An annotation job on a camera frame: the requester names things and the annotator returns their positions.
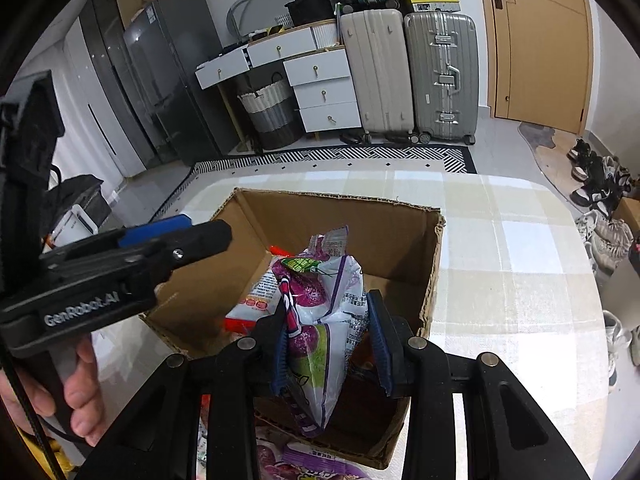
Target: doormat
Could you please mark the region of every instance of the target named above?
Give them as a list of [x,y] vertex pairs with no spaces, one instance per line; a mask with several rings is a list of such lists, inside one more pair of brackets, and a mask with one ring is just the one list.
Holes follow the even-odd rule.
[[180,185],[164,201],[151,221],[161,218],[172,203],[184,192],[196,176],[212,171],[224,171],[231,168],[249,168],[283,162],[303,162],[308,160],[345,160],[376,158],[412,158],[418,160],[441,160],[447,173],[477,173],[471,152],[466,146],[448,144],[429,144],[428,146],[408,146],[406,148],[388,148],[386,146],[323,146],[322,148],[297,148],[281,152],[269,152],[264,155],[233,155],[222,160],[198,162]]
[[518,126],[520,135],[529,143],[533,157],[540,167],[540,171],[548,178],[549,182],[564,196],[576,209],[586,212],[588,208],[575,205],[569,198],[574,190],[582,187],[571,176],[571,160],[566,156],[569,150],[575,146],[578,136],[562,130],[556,130],[549,126],[541,126],[533,123],[520,123]]

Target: refrigerator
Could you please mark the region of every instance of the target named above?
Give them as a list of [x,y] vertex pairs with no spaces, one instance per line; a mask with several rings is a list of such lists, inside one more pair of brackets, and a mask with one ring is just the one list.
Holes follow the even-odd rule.
[[200,88],[196,68],[222,51],[205,0],[156,0],[124,31],[145,107],[187,165],[217,160],[239,142],[216,87]]

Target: black and white striped rug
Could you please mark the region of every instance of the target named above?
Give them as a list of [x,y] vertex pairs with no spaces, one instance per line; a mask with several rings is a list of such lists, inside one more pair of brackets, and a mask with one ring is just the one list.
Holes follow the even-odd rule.
[[264,155],[233,155],[223,160],[198,162],[174,190],[169,198],[153,215],[152,221],[159,219],[171,207],[175,199],[184,192],[196,176],[211,171],[223,171],[231,168],[248,168],[279,164],[282,162],[303,162],[306,160],[339,160],[352,158],[410,158],[422,160],[441,160],[448,173],[477,173],[471,152],[466,146],[448,144],[429,144],[428,146],[409,146],[407,148],[388,148],[386,146],[329,146],[322,148],[297,148]]

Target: white drawer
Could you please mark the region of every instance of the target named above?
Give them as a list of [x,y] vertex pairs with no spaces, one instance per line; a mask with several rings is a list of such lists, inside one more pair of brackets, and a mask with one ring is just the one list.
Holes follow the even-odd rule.
[[260,66],[278,59],[297,56],[316,49],[316,42],[310,28],[278,34],[268,40],[249,44],[247,52],[253,66]]
[[224,56],[207,61],[202,68],[196,70],[196,77],[201,88],[208,88],[229,79],[242,72],[248,72],[249,65],[244,57],[244,51],[236,48]]
[[338,128],[357,128],[362,126],[360,112],[356,103],[316,106],[300,110],[305,130],[322,132]]
[[284,70],[287,71],[291,86],[337,77],[351,77],[347,54],[343,48],[285,61]]
[[294,86],[293,89],[300,108],[356,102],[356,92],[350,77],[307,83]]

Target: door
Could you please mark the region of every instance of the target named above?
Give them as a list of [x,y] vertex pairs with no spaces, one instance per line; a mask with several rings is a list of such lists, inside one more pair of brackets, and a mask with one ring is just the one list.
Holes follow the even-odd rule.
[[580,133],[591,81],[587,1],[492,4],[495,116]]

